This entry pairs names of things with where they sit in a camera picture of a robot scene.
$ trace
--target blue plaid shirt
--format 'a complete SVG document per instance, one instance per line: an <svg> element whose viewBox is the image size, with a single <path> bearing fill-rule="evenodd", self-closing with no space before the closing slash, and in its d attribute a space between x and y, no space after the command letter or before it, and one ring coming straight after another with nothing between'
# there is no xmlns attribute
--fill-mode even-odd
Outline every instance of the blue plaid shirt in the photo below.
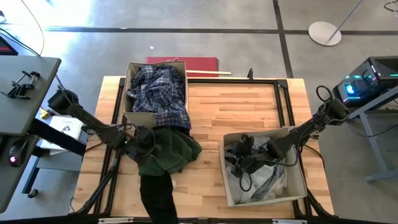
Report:
<svg viewBox="0 0 398 224"><path fill-rule="evenodd" d="M156 125L191 129L185 108L185 82L173 66L140 66L127 95L134 98L133 112L156 114Z"/></svg>

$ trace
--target wooden stick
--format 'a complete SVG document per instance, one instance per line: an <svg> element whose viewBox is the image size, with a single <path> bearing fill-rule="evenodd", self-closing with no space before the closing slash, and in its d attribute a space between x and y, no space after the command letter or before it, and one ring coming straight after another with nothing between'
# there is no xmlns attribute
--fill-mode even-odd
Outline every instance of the wooden stick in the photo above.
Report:
<svg viewBox="0 0 398 224"><path fill-rule="evenodd" d="M204 73L204 74L219 74L219 75L232 75L231 72L215 72L215 71L197 71L197 70L187 70L189 73Z"/></svg>

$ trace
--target wooden table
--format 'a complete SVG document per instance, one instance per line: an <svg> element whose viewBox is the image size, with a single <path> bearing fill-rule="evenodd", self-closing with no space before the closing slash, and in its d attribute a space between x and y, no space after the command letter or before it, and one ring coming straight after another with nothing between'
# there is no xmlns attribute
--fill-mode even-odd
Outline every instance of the wooden table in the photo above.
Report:
<svg viewBox="0 0 398 224"><path fill-rule="evenodd" d="M95 116L110 123L120 77L104 77ZM296 125L311 118L307 93L302 79L288 79ZM177 213L184 217L211 218L293 218L292 202L261 207L229 208L221 176L219 144L224 134L264 131L279 128L274 88L266 84L188 84L188 112L192 122L191 135L203 150L195 162L187 164L181 174L174 174L173 192ZM97 144L90 139L88 147ZM319 150L315 140L309 146ZM97 187L103 164L105 146L84 156L75 191L73 207L79 209ZM333 213L322 160L311 150L303 150L303 164L308 188L326 211ZM121 159L111 215L147 217L139 193L139 176L134 161ZM105 207L108 188L104 191L101 211Z"/></svg>

